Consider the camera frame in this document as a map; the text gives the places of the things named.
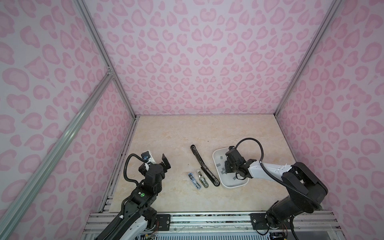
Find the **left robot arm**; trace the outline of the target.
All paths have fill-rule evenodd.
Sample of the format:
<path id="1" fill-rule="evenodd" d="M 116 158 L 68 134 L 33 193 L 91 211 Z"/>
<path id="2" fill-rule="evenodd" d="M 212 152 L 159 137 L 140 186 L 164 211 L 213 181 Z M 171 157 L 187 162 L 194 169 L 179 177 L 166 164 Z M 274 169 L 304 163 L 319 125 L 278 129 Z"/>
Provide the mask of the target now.
<path id="1" fill-rule="evenodd" d="M 144 179 L 140 182 L 128 177 L 128 164 L 131 158 L 142 162 L 138 170 Z M 162 155 L 162 161 L 158 164 L 149 151 L 140 156 L 130 154 L 124 162 L 123 177 L 125 181 L 134 183 L 136 188 L 122 200 L 120 212 L 96 239 L 135 240 L 145 230 L 155 229 L 157 211 L 151 205 L 162 191 L 162 181 L 170 168 L 171 165 L 165 155 Z"/>

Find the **blue small stapler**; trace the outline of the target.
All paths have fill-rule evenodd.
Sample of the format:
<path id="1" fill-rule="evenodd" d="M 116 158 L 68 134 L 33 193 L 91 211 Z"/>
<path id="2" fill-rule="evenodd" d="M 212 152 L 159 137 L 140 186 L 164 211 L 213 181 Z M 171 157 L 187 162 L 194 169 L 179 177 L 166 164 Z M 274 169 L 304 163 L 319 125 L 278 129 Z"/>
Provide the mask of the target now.
<path id="1" fill-rule="evenodd" d="M 202 188 L 202 186 L 197 182 L 197 180 L 195 179 L 195 177 L 192 173 L 189 173 L 188 177 L 197 190 L 200 190 Z"/>

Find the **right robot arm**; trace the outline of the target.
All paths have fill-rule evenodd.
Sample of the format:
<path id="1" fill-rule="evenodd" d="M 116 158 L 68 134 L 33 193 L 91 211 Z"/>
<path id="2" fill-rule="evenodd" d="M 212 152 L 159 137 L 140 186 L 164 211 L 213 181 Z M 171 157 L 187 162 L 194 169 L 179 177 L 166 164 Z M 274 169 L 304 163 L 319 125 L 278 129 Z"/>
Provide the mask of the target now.
<path id="1" fill-rule="evenodd" d="M 279 166 L 264 164 L 262 160 L 245 160 L 236 147 L 226 152 L 226 172 L 244 179 L 264 179 L 284 186 L 288 196 L 275 202 L 267 211 L 264 224 L 271 229 L 280 227 L 291 216 L 320 210 L 329 190 L 303 163 Z"/>

